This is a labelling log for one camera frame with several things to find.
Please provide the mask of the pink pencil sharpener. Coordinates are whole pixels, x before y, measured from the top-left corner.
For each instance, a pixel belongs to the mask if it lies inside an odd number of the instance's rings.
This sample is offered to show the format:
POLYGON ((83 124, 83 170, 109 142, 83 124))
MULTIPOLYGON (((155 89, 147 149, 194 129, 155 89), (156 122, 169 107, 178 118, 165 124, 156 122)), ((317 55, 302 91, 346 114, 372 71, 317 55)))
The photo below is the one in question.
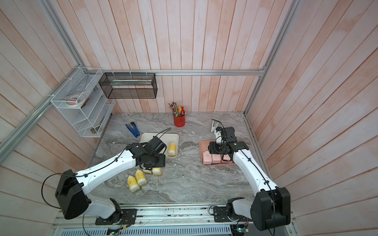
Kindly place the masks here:
POLYGON ((229 155, 222 156, 222 162, 230 162, 230 161, 231 161, 231 158, 229 157, 229 155))
POLYGON ((202 154, 202 164, 203 165, 211 165, 212 164, 212 155, 209 151, 205 151, 203 154, 202 154))
POLYGON ((220 163, 221 163, 221 155, 212 154, 212 164, 220 164, 220 163))

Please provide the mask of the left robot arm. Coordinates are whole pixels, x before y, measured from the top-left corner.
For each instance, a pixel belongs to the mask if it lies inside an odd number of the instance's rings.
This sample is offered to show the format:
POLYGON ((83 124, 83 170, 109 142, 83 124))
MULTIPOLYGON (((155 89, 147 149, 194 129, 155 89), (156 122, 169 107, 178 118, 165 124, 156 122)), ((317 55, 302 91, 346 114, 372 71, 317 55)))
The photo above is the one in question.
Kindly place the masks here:
POLYGON ((81 215, 99 218, 100 223, 118 224, 126 216, 116 200, 92 196, 90 192, 115 175, 136 166, 145 170, 165 166, 167 145, 157 136, 144 143, 132 143, 123 151, 88 169, 61 174, 55 197, 66 220, 81 215))

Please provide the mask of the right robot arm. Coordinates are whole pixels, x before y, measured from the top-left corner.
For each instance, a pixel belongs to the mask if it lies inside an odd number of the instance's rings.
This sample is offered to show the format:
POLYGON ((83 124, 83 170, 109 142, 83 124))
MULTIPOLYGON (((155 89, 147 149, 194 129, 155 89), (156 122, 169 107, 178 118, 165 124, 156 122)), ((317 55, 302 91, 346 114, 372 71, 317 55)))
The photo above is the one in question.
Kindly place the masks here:
POLYGON ((259 231, 275 230, 290 224, 290 193, 285 187, 278 187, 254 159, 249 147, 238 142, 233 127, 212 126, 215 140, 208 150, 221 157, 229 156, 242 171, 255 195, 252 201, 245 198, 229 199, 227 216, 231 219, 247 218, 259 231))

